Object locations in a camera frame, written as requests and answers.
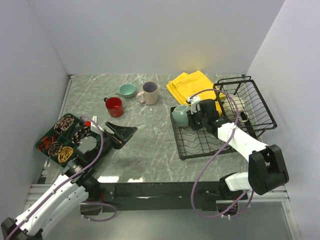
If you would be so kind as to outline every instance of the countertop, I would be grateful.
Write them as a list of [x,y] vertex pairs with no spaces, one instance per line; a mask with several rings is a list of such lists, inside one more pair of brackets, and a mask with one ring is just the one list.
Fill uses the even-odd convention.
[[[82,74],[71,76],[63,113],[76,116],[98,116],[98,124],[105,128],[107,121],[119,126],[137,127],[137,132],[121,150],[112,150],[99,163],[94,177],[101,183],[111,182],[192,182],[196,179],[207,157],[179,159],[170,108],[179,103],[167,90],[168,81],[178,74]],[[208,74],[215,83],[221,78],[238,77],[240,74]],[[136,98],[122,98],[124,114],[110,117],[104,97],[115,97],[119,86],[133,84],[137,91],[145,82],[159,85],[159,101],[155,105],[140,104]],[[46,183],[53,183],[62,168],[51,162]],[[239,153],[219,155],[207,168],[201,181],[218,181],[234,172],[246,172],[247,161]]]

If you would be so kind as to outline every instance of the wire drying rack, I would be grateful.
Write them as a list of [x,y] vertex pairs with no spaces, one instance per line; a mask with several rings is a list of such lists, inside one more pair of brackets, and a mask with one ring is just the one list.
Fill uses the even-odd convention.
[[[213,86],[231,95],[240,109],[240,121],[237,126],[253,138],[259,138],[266,130],[275,129],[277,123],[273,118],[266,101],[262,97],[251,76],[223,78]],[[236,109],[234,104],[223,94],[216,99],[224,116],[234,121]],[[209,134],[205,129],[192,130],[191,127],[179,127],[172,117],[175,107],[170,109],[173,133],[181,160],[212,156],[224,144],[221,140]],[[228,146],[221,153],[231,153],[235,150]]]

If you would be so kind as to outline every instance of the green tray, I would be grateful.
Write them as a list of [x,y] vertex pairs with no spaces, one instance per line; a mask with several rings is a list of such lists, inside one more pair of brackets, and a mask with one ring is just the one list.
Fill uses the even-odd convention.
[[[38,151],[43,153],[46,157],[48,157],[49,159],[51,159],[52,161],[54,161],[55,163],[57,163],[58,165],[60,165],[63,168],[68,165],[68,162],[70,160],[74,159],[77,156],[76,149],[77,149],[78,145],[74,144],[71,140],[73,137],[72,132],[74,131],[76,126],[80,125],[80,126],[84,127],[84,122],[79,117],[77,117],[71,113],[66,113],[57,122],[59,122],[61,119],[63,119],[67,115],[74,117],[74,122],[65,132],[59,134],[57,131],[54,130],[54,127],[56,125],[56,124],[54,124],[53,127],[50,128],[49,131],[45,135],[43,135],[43,137],[41,137],[34,145],[34,147]],[[100,136],[93,131],[90,132],[89,136],[95,137],[96,139],[100,139]],[[58,162],[57,155],[54,157],[49,157],[49,155],[48,155],[49,148],[44,151],[41,151],[38,149],[38,146],[42,143],[42,140],[46,137],[55,137],[55,142],[61,143],[63,145],[63,147],[71,147],[73,149],[72,155],[68,158],[68,160],[66,162],[60,164]]]

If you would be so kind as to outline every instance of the red mug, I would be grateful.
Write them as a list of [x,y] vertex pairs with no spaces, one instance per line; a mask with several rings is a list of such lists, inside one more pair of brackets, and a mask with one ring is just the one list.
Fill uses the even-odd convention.
[[111,117],[118,118],[124,114],[124,106],[120,98],[115,96],[110,98],[105,97],[103,100]]

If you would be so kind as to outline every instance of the folded towel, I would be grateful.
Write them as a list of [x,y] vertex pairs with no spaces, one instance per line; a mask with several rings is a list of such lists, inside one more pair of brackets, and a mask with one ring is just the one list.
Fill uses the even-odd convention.
[[[212,89],[214,84],[201,71],[196,71],[191,74],[183,72],[176,79],[169,81],[166,85],[169,92],[180,104],[187,104],[187,98],[205,89]],[[205,91],[198,95],[201,100],[216,99],[216,92]],[[215,102],[216,109],[221,116],[222,111],[219,103]]]

